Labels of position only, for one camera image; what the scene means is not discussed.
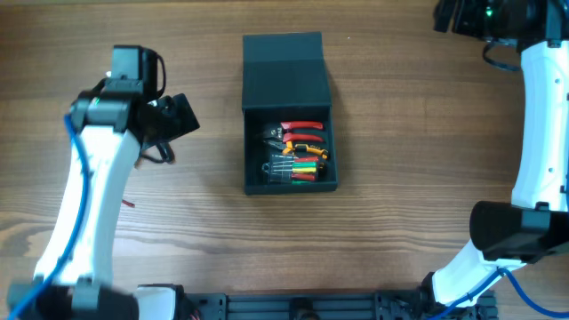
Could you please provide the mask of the clear pack coloured screwdrivers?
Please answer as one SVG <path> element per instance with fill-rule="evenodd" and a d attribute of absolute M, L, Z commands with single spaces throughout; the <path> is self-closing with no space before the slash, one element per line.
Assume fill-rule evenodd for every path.
<path fill-rule="evenodd" d="M 327 172 L 327 162 L 318 156 L 283 156 L 274 154 L 261 170 L 271 184 L 309 184 Z"/>

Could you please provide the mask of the orange black needle-nose pliers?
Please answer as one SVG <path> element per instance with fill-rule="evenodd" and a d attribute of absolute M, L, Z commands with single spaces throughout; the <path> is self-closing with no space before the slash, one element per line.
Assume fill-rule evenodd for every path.
<path fill-rule="evenodd" d="M 279 150 L 284 156 L 295 155 L 297 152 L 301 152 L 319 156 L 324 160 L 329 158 L 329 153 L 326 149 L 314 145 L 304 143 L 294 144 L 292 142 L 279 142 L 276 140 L 264 140 L 264 143 L 269 147 Z"/>

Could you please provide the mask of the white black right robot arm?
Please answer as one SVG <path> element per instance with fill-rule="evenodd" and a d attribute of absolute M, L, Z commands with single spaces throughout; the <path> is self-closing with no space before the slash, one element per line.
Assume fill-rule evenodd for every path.
<path fill-rule="evenodd" d="M 452 31 L 513 47 L 521 64 L 488 56 L 501 70 L 521 72 L 525 86 L 522 154 L 507 203 L 480 201 L 469 219 L 469 241 L 422 286 L 420 315 L 448 319 L 471 309 L 483 316 L 481 300 L 503 277 L 538 313 L 566 318 L 532 301 L 515 270 L 568 252 L 568 3 L 561 0 L 440 0 L 433 12 L 437 32 Z"/>

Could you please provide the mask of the dark green open box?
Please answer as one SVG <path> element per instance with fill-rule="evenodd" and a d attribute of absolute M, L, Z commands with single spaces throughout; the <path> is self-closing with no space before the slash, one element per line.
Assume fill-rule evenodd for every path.
<path fill-rule="evenodd" d="M 333 103 L 319 32 L 244 36 L 242 110 L 244 191 L 248 195 L 334 191 L 338 187 Z M 325 141 L 294 141 L 324 148 L 327 172 L 309 184 L 271 184 L 261 170 L 274 154 L 257 135 L 285 121 L 316 121 Z"/>

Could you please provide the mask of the red handled snips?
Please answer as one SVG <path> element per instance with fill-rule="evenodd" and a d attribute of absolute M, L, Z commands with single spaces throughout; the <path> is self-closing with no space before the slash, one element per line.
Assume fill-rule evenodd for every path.
<path fill-rule="evenodd" d="M 275 140 L 282 143 L 294 141 L 324 142 L 318 135 L 324 130 L 324 125 L 316 121 L 285 121 L 270 127 L 257 135 L 263 140 Z"/>

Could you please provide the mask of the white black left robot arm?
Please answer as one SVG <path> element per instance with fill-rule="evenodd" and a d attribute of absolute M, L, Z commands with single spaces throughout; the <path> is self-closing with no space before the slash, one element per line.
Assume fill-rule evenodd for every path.
<path fill-rule="evenodd" d="M 149 148 L 174 159 L 173 140 L 199 126 L 183 94 L 168 96 L 163 58 L 117 45 L 110 73 L 81 92 L 63 121 L 71 161 L 50 241 L 29 282 L 13 282 L 12 319 L 193 319 L 177 284 L 113 284 L 112 252 L 126 182 Z"/>

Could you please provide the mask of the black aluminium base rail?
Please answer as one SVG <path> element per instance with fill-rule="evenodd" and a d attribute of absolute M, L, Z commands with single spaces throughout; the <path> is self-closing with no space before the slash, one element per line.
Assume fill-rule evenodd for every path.
<path fill-rule="evenodd" d="M 445 310 L 419 290 L 347 294 L 189 294 L 190 320 L 413 320 Z"/>

